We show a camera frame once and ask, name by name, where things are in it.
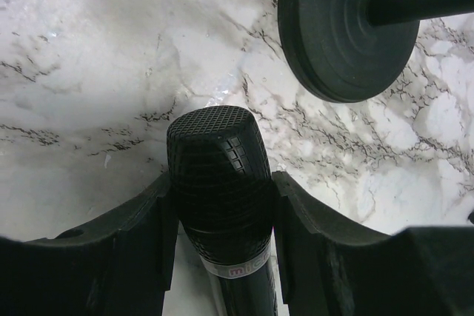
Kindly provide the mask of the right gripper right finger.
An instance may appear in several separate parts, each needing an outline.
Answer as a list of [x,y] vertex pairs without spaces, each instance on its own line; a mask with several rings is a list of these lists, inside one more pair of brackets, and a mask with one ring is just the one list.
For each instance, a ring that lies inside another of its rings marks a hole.
[[274,172],[275,239],[292,315],[471,315],[473,229],[410,227],[386,235]]

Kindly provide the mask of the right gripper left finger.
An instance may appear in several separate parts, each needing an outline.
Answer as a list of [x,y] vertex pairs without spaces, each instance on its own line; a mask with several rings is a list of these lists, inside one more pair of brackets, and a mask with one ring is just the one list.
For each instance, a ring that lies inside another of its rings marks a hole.
[[1,239],[2,315],[161,315],[176,214],[164,173],[136,197],[53,239]]

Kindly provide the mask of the black round-base stand with clip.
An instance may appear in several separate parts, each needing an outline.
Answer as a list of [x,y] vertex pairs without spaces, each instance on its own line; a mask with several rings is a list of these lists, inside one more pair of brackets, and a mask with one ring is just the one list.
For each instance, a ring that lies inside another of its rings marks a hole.
[[472,11],[473,0],[278,0],[278,32],[306,90],[325,101],[355,103],[399,77],[420,21]]

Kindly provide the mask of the black microphone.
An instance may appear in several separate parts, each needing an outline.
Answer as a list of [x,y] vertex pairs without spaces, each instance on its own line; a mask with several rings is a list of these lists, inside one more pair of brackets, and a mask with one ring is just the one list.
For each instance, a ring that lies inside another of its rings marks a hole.
[[167,130],[174,205],[220,315],[276,315],[270,239],[275,190],[253,114],[214,106]]

